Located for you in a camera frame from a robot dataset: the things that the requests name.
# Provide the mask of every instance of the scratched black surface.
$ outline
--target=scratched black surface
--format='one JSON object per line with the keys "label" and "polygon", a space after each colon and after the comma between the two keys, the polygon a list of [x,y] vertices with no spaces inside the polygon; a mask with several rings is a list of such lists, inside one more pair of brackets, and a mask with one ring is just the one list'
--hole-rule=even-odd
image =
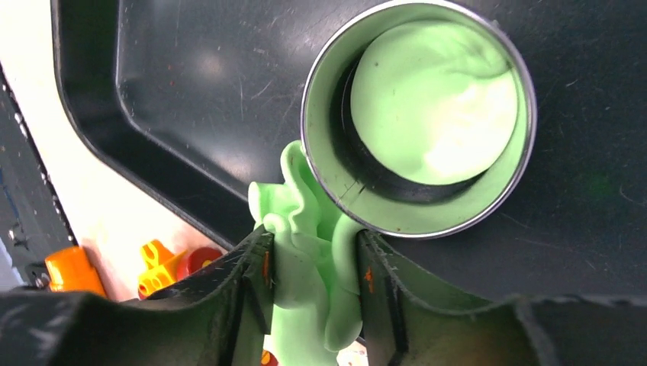
{"label": "scratched black surface", "polygon": [[74,242],[1,67],[0,87],[0,238],[13,266],[34,284],[31,272],[44,268],[31,265]]}
{"label": "scratched black surface", "polygon": [[[59,1],[69,14],[95,17],[85,20],[94,26],[87,28],[74,28],[85,15],[63,18],[63,74],[75,73],[79,81],[103,72],[105,80],[96,82],[111,88],[114,40],[94,33],[92,42],[83,43],[75,31],[118,29],[120,113],[137,127],[122,133],[154,141],[158,147],[147,154],[161,147],[189,162],[187,181],[208,177],[226,186],[222,192],[231,200],[204,193],[215,186],[201,190],[177,181],[171,187],[167,178],[119,157],[105,133],[90,136],[100,130],[95,125],[104,123],[106,131],[122,122],[79,117],[76,126],[105,161],[117,160],[117,170],[127,166],[126,176],[202,230],[242,239],[251,230],[244,226],[251,225],[244,216],[246,186],[282,180],[278,158],[298,138],[301,93],[315,56],[334,31],[379,2],[124,0],[116,27],[99,21],[110,11]],[[539,102],[536,148],[518,189],[491,218],[447,239],[393,240],[393,246],[446,280],[489,297],[647,294],[647,7],[638,0],[461,3],[496,20],[526,59]],[[96,41],[101,37],[106,41]],[[74,70],[66,69],[72,64]],[[80,90],[64,88],[71,96]],[[79,105],[68,108],[73,114]],[[139,143],[140,151],[146,144]],[[197,178],[190,175],[195,172]],[[208,204],[239,216],[238,226],[214,216]]]}

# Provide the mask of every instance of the green dough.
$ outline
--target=green dough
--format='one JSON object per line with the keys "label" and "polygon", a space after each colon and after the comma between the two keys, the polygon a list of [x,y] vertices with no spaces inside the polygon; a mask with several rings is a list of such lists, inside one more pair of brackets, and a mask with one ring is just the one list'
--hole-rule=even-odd
{"label": "green dough", "polygon": [[464,181],[488,169],[512,135],[513,70],[492,41],[469,27],[403,24],[362,55],[351,113],[386,168],[421,184]]}
{"label": "green dough", "polygon": [[285,183],[249,186],[256,225],[275,235],[272,341],[284,366],[334,366],[362,328],[355,236],[363,227],[341,212],[314,179],[294,141],[281,155]]}

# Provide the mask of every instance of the round green dough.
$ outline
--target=round green dough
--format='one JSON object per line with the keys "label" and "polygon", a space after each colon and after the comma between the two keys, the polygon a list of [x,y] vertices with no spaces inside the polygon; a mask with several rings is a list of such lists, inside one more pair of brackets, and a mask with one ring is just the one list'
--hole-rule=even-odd
{"label": "round green dough", "polygon": [[351,114],[387,169],[425,185],[453,184],[504,151],[517,120],[513,70],[507,55],[466,26],[403,24],[362,55]]}

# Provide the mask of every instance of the black tray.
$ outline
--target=black tray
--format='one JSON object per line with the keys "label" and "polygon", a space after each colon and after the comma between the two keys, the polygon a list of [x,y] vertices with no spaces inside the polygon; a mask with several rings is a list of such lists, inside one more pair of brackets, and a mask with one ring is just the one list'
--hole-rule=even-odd
{"label": "black tray", "polygon": [[[314,57],[380,2],[54,0],[63,103],[100,159],[231,246],[253,228],[247,185],[282,180],[278,158],[299,136]],[[647,294],[647,7],[461,3],[496,20],[528,63],[540,116],[533,158],[483,223],[391,244],[487,297]]]}

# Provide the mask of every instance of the metal rim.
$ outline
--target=metal rim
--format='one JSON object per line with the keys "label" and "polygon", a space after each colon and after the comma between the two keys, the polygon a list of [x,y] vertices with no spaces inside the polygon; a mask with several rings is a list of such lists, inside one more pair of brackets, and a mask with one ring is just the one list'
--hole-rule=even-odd
{"label": "metal rim", "polygon": [[[507,183],[503,191],[494,199],[494,201],[492,201],[485,209],[483,209],[480,213],[478,213],[471,219],[466,220],[465,222],[460,223],[458,225],[452,226],[448,229],[436,231],[433,233],[407,234],[407,233],[392,232],[390,230],[385,230],[375,225],[372,225],[362,220],[360,217],[357,217],[355,214],[349,211],[345,206],[339,205],[339,202],[337,201],[336,197],[332,194],[332,192],[330,192],[329,188],[322,182],[323,179],[321,178],[319,169],[317,169],[316,165],[312,162],[310,147],[308,145],[307,138],[305,136],[305,127],[306,127],[305,108],[306,108],[308,96],[310,94],[310,87],[311,87],[314,74],[319,69],[319,65],[321,64],[322,59],[328,54],[328,50],[330,49],[330,47],[337,41],[337,39],[342,34],[346,33],[351,27],[353,27],[358,22],[374,14],[377,14],[380,11],[385,11],[385,10],[388,10],[389,8],[394,8],[397,6],[415,5],[415,4],[439,6],[442,8],[447,8],[451,11],[458,12],[459,14],[466,16],[467,18],[474,21],[476,24],[480,25],[487,32],[491,33],[491,35],[494,35],[494,37],[501,43],[501,46],[503,46],[506,52],[508,52],[508,54],[510,55],[510,58],[512,59],[513,64],[519,73],[521,85],[523,87],[523,94],[526,101],[527,125],[526,125],[526,139],[523,144],[523,151],[520,157],[520,161],[518,162],[517,167],[515,168],[512,174],[512,178]],[[338,208],[341,209],[341,211],[344,212],[344,214],[346,214],[353,220],[357,221],[358,223],[361,223],[363,226],[366,226],[367,228],[374,230],[378,233],[386,234],[389,236],[400,237],[400,238],[406,238],[406,239],[433,239],[433,238],[439,238],[442,236],[448,236],[450,234],[457,233],[459,231],[468,229],[471,226],[474,226],[476,223],[481,222],[485,217],[492,214],[510,196],[514,188],[519,183],[519,180],[523,176],[523,173],[526,170],[526,167],[528,166],[528,161],[530,160],[531,152],[535,144],[535,135],[536,135],[536,126],[537,126],[537,102],[536,102],[533,80],[530,77],[530,71],[528,70],[526,63],[523,61],[523,57],[521,56],[521,53],[514,46],[514,44],[507,37],[507,35],[498,27],[493,25],[490,21],[486,20],[482,16],[474,13],[473,11],[461,5],[457,5],[445,0],[419,0],[419,1],[393,0],[393,1],[385,2],[380,5],[376,5],[360,13],[359,15],[355,16],[353,19],[351,19],[346,24],[344,24],[337,32],[335,32],[335,34],[333,34],[333,36],[323,45],[322,50],[317,55],[317,58],[315,58],[312,68],[310,69],[310,72],[307,75],[307,79],[304,86],[304,94],[303,94],[303,98],[301,99],[301,121],[300,122],[301,122],[301,143],[303,144],[303,147],[304,147],[307,164],[310,166],[310,170],[312,171],[314,178],[317,180],[317,183],[319,183],[319,185],[326,192],[326,195],[333,202],[335,202],[335,205],[338,206]]]}

